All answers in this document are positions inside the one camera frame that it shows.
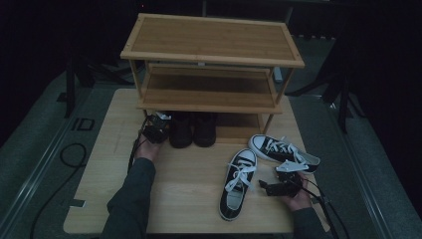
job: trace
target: person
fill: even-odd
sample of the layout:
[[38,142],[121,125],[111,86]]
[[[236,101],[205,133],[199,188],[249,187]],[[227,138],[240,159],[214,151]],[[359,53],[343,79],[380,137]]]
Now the person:
[[[154,163],[162,143],[151,143],[142,134],[134,153],[133,165],[121,189],[107,204],[109,213],[101,238],[144,239],[148,224],[150,191],[155,176]],[[294,238],[330,238],[312,208],[308,193],[301,190],[297,196],[281,197],[293,212]]]
[[[302,178],[302,187],[308,189],[308,179],[301,173],[299,175]],[[281,199],[292,211],[295,239],[332,238],[323,230],[309,193],[301,189],[295,197],[282,196]]]

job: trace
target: black sneaker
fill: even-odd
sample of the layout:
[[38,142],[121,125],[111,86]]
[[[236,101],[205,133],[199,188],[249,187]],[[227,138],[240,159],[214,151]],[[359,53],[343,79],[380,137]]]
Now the black sneaker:
[[220,200],[220,215],[233,221],[242,209],[243,200],[254,172],[257,170],[257,155],[251,149],[240,150],[229,163],[226,183]]
[[320,163],[319,157],[298,149],[292,143],[288,142],[285,137],[276,139],[263,134],[256,134],[249,139],[249,148],[262,159],[281,163],[289,160],[306,164],[309,168],[302,171],[304,174],[314,173]]

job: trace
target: shoe rack shelf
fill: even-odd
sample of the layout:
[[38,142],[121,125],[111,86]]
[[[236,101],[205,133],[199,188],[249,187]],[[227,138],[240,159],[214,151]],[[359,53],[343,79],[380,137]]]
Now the shoe rack shelf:
[[[138,15],[120,56],[130,62],[145,114],[219,113],[217,142],[265,133],[282,113],[294,69],[305,66],[284,23],[155,14]],[[145,61],[143,81],[137,60]],[[288,68],[278,92],[275,67]]]

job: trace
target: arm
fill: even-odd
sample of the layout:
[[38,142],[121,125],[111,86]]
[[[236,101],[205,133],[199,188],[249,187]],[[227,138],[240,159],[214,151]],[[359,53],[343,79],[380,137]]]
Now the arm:
[[154,175],[150,160],[134,162],[122,188],[107,204],[109,217],[102,238],[145,238]]
[[[303,180],[303,188],[308,188],[308,180]],[[282,196],[282,201],[291,209],[294,220],[295,239],[325,239],[331,238],[322,227],[313,209],[310,195],[300,190],[295,197]]]

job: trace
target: gray sleeve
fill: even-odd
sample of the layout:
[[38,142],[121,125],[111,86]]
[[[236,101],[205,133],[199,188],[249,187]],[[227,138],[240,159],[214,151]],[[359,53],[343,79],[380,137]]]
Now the gray sleeve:
[[304,208],[293,212],[295,239],[331,239],[323,230],[322,224],[312,208]]
[[102,238],[145,238],[154,164],[137,159],[121,189],[108,202],[108,219]]

